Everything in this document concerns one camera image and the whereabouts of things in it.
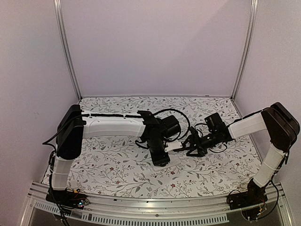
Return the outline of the right aluminium frame post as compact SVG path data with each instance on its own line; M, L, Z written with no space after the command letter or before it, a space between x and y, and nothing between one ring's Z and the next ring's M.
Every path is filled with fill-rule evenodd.
M246 38L245 38L245 42L244 42L244 46L243 46L241 60L240 60L239 67L238 67L237 77L236 77L236 80L234 83L234 88L233 88L233 91L231 94L232 101L235 101L235 99L238 95L239 87L240 87L240 84L241 84L241 81L242 81L242 78L244 75L244 71L245 71L245 67L246 67L246 63L247 63L247 59L248 59L248 55L249 55L249 51L250 51L250 47L251 47L251 43L252 43L252 37L253 37L253 33L254 33L258 3L259 3L258 0L251 0L250 14L249 14L249 20L248 20L247 31L246 31Z

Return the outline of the left aluminium frame post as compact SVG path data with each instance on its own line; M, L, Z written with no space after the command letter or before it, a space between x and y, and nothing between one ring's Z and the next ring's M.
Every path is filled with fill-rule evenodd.
M61 40L61 44L62 44L62 48L63 48L63 54L65 57L68 73L69 73L69 76L71 79L71 83L72 83L75 95L78 100L81 100L82 94L81 94L81 91L79 88L79 82L77 80L75 69L73 66L69 43L67 40L67 33L66 33L65 25L64 25L62 1L54 0L53 3L54 3L54 10L55 10L55 16L56 16L59 36L60 36L60 40Z

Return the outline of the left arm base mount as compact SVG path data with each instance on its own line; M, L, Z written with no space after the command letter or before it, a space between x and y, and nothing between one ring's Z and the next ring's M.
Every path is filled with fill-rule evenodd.
M89 205L89 200L85 194L80 192L80 189L76 190L48 190L46 195L46 201L58 204L61 207L69 209L83 209Z

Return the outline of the white remote control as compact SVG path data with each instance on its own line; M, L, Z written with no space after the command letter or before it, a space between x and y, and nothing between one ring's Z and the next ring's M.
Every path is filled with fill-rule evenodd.
M179 165L180 163L181 163L181 159L178 156L170 156L170 162L167 163L165 166L152 166L151 168L154 171L161 171Z

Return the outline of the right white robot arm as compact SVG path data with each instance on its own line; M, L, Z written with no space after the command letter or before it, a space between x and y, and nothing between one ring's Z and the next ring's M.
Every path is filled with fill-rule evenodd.
M226 124L218 113L213 113L205 118L205 125L208 128L207 135L201 134L195 127L189 128L190 135L182 144L187 148L188 156L203 157L209 148L217 144L266 133L269 149L260 168L251 179L250 185L255 187L243 195L243 201L247 205L254 205L261 198L259 188L265 187L281 169L281 165L287 163L290 149L301 131L300 123L280 102L230 124Z

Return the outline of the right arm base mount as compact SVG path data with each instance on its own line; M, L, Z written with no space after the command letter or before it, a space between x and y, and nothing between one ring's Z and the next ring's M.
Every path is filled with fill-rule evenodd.
M231 210L235 210L266 202L268 198L265 188L266 186L259 187L255 184L253 179L251 179L247 185L246 192L229 194L227 196L227 204L230 206Z

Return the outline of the front aluminium rail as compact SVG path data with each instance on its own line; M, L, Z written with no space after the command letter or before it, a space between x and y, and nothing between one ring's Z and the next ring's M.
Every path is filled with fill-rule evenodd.
M242 209L231 210L225 194L176 199L142 199L88 195L90 204L67 216L75 225L108 226L293 226L292 214L282 189L266 188L268 208L264 219L250 222Z

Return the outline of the floral patterned table mat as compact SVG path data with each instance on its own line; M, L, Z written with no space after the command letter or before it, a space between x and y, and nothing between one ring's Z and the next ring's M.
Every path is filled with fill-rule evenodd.
M244 191L261 162L228 98L95 97L72 105L53 136L50 193L188 198Z

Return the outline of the aluminium frame post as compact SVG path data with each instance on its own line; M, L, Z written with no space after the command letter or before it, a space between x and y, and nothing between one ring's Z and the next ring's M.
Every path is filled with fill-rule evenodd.
M60 40L61 40L61 44L62 44L62 48L63 48L63 54L65 57L68 73L69 73L69 76L71 79L71 83L72 83L75 95L78 100L81 100L82 94L81 94L81 91L79 88L79 82L77 80L75 69L73 66L69 43L67 40L67 33L66 33L65 25L64 25L62 1L54 0L53 3L54 3L54 10L55 10L55 16L56 16L59 36L60 36Z
M241 81L242 81L242 78L244 75L244 71L245 71L245 67L246 67L246 63L247 63L247 59L248 59L248 55L249 55L249 51L250 51L250 47L251 47L251 43L252 43L252 37L253 37L253 33L254 33L258 3L259 3L258 0L251 0L250 14L249 14L249 20L248 20L247 31L246 31L246 38L245 38L245 42L244 42L244 46L243 46L241 60L240 60L239 67L238 67L237 77L236 77L236 80L234 83L234 88L233 88L233 91L231 94L232 101L235 101L235 99L238 95L239 87L240 87L240 84L241 84Z

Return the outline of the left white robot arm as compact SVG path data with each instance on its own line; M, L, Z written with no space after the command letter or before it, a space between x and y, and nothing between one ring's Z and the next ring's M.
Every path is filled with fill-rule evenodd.
M179 140L170 137L181 132L174 116L159 119L150 111L134 114L107 114L81 110L72 105L54 135L56 157L50 180L52 197L59 204L66 204L70 194L65 191L73 161L81 154L82 140L101 136L138 137L147 144L154 166L164 167L170 162L168 153L182 148Z

